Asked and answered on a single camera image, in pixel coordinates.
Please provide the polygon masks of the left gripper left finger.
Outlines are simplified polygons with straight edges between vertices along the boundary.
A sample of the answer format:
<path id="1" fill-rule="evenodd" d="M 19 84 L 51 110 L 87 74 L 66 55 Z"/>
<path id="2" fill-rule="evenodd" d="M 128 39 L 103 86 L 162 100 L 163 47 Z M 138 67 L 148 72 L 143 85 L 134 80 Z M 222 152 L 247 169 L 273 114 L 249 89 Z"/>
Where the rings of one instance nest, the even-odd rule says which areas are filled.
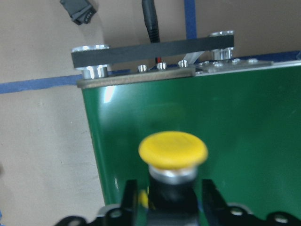
<path id="1" fill-rule="evenodd" d="M 135 226 L 138 208 L 138 184 L 137 180 L 131 179 L 126 181 L 121 208 L 121 225 Z"/>

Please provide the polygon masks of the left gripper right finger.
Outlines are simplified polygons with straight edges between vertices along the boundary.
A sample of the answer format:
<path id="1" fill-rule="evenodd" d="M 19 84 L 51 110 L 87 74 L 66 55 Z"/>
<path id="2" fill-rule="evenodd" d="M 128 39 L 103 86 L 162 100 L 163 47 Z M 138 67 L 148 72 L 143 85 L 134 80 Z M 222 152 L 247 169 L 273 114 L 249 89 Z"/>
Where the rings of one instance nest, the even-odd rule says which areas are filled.
<path id="1" fill-rule="evenodd" d="M 230 226 L 230 208 L 213 180 L 202 180 L 202 203 L 210 226 Z"/>

